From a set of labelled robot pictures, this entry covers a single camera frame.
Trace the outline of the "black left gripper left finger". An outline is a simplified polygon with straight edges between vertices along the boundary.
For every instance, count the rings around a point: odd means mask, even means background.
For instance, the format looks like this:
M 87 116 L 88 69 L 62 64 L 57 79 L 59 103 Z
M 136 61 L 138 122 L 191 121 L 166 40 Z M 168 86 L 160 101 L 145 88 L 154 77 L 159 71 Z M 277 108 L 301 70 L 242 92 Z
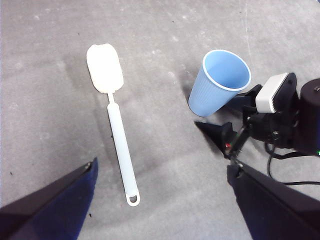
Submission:
M 93 200 L 98 159 L 0 209 L 2 240 L 76 240 Z

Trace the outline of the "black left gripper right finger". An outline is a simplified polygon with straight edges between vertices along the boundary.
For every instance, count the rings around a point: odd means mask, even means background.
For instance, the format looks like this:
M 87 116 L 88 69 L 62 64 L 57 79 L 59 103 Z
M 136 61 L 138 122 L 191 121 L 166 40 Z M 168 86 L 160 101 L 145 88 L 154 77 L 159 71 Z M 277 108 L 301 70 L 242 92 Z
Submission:
M 227 181 L 254 240 L 318 240 L 319 200 L 244 163 L 227 166 Z

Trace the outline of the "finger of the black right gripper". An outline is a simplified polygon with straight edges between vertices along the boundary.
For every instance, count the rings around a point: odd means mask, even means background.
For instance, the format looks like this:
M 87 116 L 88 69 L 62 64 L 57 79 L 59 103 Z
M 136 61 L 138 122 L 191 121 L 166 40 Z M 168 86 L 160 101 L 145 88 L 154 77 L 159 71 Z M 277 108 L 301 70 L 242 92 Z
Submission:
M 230 147 L 234 139 L 233 124 L 227 122 L 223 125 L 216 125 L 200 121 L 195 121 L 194 123 L 225 155 L 226 149 Z
M 225 106 L 238 112 L 242 112 L 244 107 L 256 108 L 256 97 L 262 87 L 257 84 L 249 91 L 237 94 Z

